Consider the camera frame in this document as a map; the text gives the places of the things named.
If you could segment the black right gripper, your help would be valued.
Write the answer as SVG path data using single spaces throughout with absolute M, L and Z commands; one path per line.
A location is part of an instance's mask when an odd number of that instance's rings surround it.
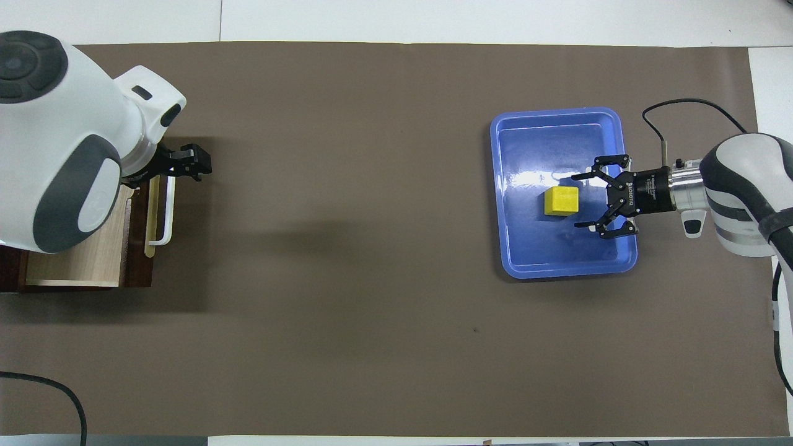
M 617 165 L 626 169 L 629 163 L 629 155 L 601 155 L 594 158 L 587 172 L 571 176 L 574 181 L 600 178 L 609 186 L 609 205 L 604 214 L 595 221 L 574 223 L 576 229 L 594 232 L 604 240 L 636 236 L 638 229 L 632 222 L 632 217 L 677 210 L 672 196 L 670 167 L 663 166 L 640 172 L 624 170 L 616 178 L 607 172 L 608 166 Z

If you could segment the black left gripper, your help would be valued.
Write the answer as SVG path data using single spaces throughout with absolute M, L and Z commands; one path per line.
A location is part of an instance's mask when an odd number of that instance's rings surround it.
M 185 144 L 178 151 L 170 150 L 165 144 L 158 144 L 153 158 L 138 172 L 123 178 L 123 185 L 131 189 L 139 188 L 156 176 L 189 177 L 193 181 L 202 181 L 203 177 L 212 174 L 211 155 L 198 144 Z

